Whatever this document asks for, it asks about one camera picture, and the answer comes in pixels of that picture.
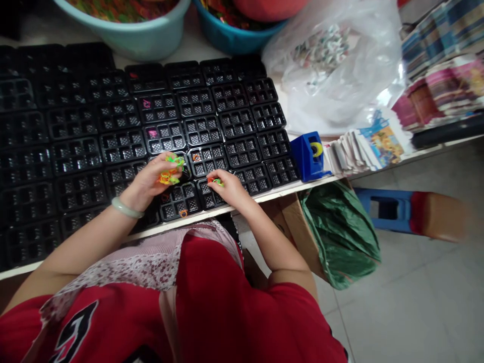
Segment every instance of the red shirt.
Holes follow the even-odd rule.
[[[252,289],[240,267],[215,241],[187,236],[176,277],[176,318],[183,361],[346,362],[317,302],[284,283]],[[41,330],[30,299],[0,318],[0,360],[19,362]],[[117,283],[84,289],[37,361],[171,362],[159,292]]]

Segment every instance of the clear plastic bag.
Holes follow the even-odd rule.
[[[290,132],[339,136],[368,127],[363,108],[392,107],[405,89],[394,0],[312,0],[264,48],[282,73]]]

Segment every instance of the white table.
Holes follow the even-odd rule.
[[[24,28],[22,31],[22,42],[15,42],[9,39],[0,37],[0,45],[10,45],[18,47],[21,45],[40,45],[59,43],[67,45],[71,43],[85,43],[92,41],[99,41],[100,39],[93,34],[89,29],[85,28],[81,24],[75,22],[69,18],[64,12],[62,12],[53,2],[47,3],[46,6],[39,9],[37,13],[30,14],[27,19],[24,20]],[[214,59],[226,56],[224,53],[216,50],[211,46],[208,40],[205,39],[200,32],[198,18],[196,10],[192,5],[185,17],[185,32],[182,43],[179,49],[169,58],[162,61],[162,64],[169,62],[181,62],[188,60],[204,61],[206,59]],[[114,55],[114,61],[116,67],[124,69],[129,64],[135,64],[136,62]],[[287,114],[287,95],[282,91],[280,81],[274,80],[274,84],[279,95],[279,103],[285,114]],[[292,140],[296,136],[289,134],[289,138]],[[440,150],[446,145],[440,145],[430,150],[419,151],[413,156],[420,156],[429,152]],[[297,181],[280,188],[273,189],[267,193],[260,194],[254,199],[257,203],[276,199],[294,192],[299,192],[304,189],[312,188],[325,183],[330,183],[338,178],[329,176],[320,180],[316,180],[311,183],[302,183]],[[162,233],[170,229],[178,228],[187,224],[198,222],[206,218],[215,217],[219,214],[227,213],[234,210],[230,206],[218,207],[210,211],[203,211],[186,218],[178,219],[172,222],[163,223],[157,227],[148,229],[141,233],[130,235],[126,238],[126,242],[145,238],[154,234]],[[35,270],[41,262],[36,262],[30,265],[18,267],[12,270],[4,271],[0,273],[0,280],[20,275],[25,272],[31,272]]]

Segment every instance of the stool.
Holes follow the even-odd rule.
[[[424,235],[450,242],[466,236],[468,213],[464,204],[438,193],[406,192],[354,188],[361,204],[370,214],[371,202],[378,202],[378,229]]]

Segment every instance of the blue plastic bucket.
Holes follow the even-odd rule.
[[[159,61],[178,48],[183,35],[183,17],[190,5],[190,0],[180,0],[161,18],[123,24],[94,18],[66,0],[54,1],[71,17],[99,35],[116,53],[140,62]]]
[[[226,54],[241,55],[257,53],[269,39],[280,31],[287,20],[276,26],[261,30],[242,30],[222,23],[203,7],[200,0],[193,0],[203,33],[215,48]]]

